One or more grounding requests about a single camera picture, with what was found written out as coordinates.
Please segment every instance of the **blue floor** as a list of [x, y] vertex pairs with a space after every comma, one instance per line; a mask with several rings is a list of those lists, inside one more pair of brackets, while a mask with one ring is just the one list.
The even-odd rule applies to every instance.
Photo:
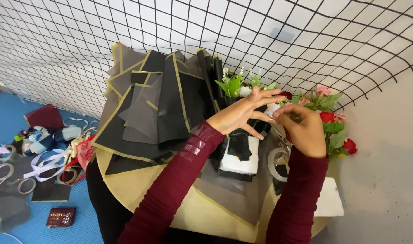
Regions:
[[[0, 93], [0, 145], [11, 143], [20, 130], [27, 129], [28, 125], [23, 115], [40, 107], [42, 105], [39, 103], [21, 101], [11, 94]], [[86, 119], [89, 122], [96, 120], [92, 117], [84, 118], [79, 114], [64, 110], [59, 111], [63, 119], [73, 117]], [[10, 232], [24, 244], [103, 243], [97, 217], [90, 203], [86, 179], [79, 181], [72, 187], [68, 202], [32, 203], [30, 198], [28, 202], [31, 209], [30, 220]], [[77, 216], [71, 227], [49, 229], [45, 226], [50, 209], [55, 207], [77, 208]], [[0, 234], [0, 244], [17, 243], [12, 237]]]

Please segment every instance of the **round wooden table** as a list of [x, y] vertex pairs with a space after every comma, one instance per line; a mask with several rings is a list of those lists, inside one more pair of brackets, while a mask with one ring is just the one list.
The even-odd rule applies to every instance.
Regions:
[[[102, 178], [108, 189], [131, 212], [134, 212], [139, 206], [144, 194], [165, 167], [165, 165], [159, 165], [115, 175], [105, 175], [112, 158], [112, 153], [97, 148], [96, 158]], [[336, 184], [339, 184], [336, 163], [330, 163], [327, 177], [333, 177], [336, 180]], [[181, 207], [175, 214], [171, 227], [250, 243], [264, 243], [267, 225], [279, 197], [280, 195], [275, 196], [274, 188], [271, 184], [264, 200], [258, 225], [251, 227], [202, 197], [191, 186]], [[314, 225], [312, 226], [312, 236], [318, 234], [329, 221], [329, 217], [315, 217]]]

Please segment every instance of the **red sleeve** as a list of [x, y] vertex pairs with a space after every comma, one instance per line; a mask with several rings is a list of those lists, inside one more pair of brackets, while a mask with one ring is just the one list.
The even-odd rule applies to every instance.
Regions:
[[117, 243], [160, 243], [206, 159], [223, 138], [207, 122], [193, 129], [187, 144], [146, 192]]
[[329, 158], [309, 158], [295, 147], [290, 173], [270, 217], [266, 243], [309, 243], [316, 202], [323, 187]]

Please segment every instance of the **black mesh grid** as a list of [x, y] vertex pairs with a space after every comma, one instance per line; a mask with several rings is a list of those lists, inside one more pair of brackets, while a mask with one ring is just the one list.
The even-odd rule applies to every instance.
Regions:
[[413, 0], [0, 0], [0, 80], [26, 99], [99, 117], [117, 42], [203, 47], [285, 91], [343, 92], [343, 109], [413, 70]]

